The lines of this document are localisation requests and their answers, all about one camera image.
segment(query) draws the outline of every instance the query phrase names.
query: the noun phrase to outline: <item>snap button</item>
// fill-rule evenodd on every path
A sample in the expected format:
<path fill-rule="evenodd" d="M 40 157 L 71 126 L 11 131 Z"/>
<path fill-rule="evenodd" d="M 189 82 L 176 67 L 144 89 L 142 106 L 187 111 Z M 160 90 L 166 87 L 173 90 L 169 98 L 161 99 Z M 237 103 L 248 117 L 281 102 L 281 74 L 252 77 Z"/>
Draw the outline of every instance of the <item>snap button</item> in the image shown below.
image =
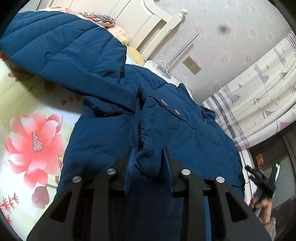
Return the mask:
<path fill-rule="evenodd" d="M 178 115 L 181 115 L 179 111 L 175 110 L 175 112 L 176 112 Z"/>
<path fill-rule="evenodd" d="M 168 106 L 168 104 L 167 104 L 164 100 L 161 100 L 161 102 L 162 102 L 165 106 Z"/>

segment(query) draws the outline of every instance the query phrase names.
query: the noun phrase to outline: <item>jacket sleeve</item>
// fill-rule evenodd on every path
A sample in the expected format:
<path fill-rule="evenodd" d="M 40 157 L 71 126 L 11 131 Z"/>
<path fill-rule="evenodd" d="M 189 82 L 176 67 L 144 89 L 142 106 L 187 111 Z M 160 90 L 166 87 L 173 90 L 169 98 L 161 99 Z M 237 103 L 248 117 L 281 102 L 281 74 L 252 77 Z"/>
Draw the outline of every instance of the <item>jacket sleeve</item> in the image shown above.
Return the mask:
<path fill-rule="evenodd" d="M 276 237 L 276 219 L 273 217 L 270 219 L 270 222 L 265 224 L 264 227 L 266 228 L 267 232 L 271 237 L 271 241 L 274 241 Z"/>

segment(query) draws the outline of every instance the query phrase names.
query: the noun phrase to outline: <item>bed post finial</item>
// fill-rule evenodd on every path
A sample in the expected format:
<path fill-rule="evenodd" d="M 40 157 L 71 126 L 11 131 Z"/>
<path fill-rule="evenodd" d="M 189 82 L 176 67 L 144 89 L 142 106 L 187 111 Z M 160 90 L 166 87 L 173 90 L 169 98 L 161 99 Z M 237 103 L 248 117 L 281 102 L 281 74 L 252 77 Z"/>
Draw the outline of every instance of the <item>bed post finial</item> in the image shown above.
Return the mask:
<path fill-rule="evenodd" d="M 180 13 L 178 13 L 177 15 L 179 15 L 181 18 L 183 18 L 187 14 L 188 14 L 188 11 L 186 9 L 181 9 Z"/>

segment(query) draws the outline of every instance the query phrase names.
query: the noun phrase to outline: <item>curtain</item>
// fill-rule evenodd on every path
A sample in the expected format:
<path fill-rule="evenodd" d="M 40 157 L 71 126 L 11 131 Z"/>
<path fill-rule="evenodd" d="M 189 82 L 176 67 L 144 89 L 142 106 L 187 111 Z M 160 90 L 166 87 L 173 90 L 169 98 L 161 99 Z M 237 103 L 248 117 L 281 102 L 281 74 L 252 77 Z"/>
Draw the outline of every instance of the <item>curtain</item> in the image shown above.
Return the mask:
<path fill-rule="evenodd" d="M 250 68 L 205 100 L 238 150 L 254 146 L 296 119 L 296 37 L 290 32 Z"/>

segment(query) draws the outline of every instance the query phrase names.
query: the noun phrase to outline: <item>wallpaper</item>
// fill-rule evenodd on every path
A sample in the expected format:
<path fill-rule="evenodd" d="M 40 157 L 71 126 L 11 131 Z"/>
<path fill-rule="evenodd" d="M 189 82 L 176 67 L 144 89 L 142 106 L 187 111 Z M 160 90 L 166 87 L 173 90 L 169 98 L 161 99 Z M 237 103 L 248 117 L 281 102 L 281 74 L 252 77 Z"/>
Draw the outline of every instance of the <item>wallpaper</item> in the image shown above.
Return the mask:
<path fill-rule="evenodd" d="M 169 14 L 188 10 L 181 24 L 151 55 L 170 60 L 198 32 L 200 35 L 169 72 L 186 76 L 196 103 L 217 92 L 278 44 L 290 27 L 268 0 L 155 0 Z M 193 75 L 182 61 L 190 56 L 201 70 Z"/>

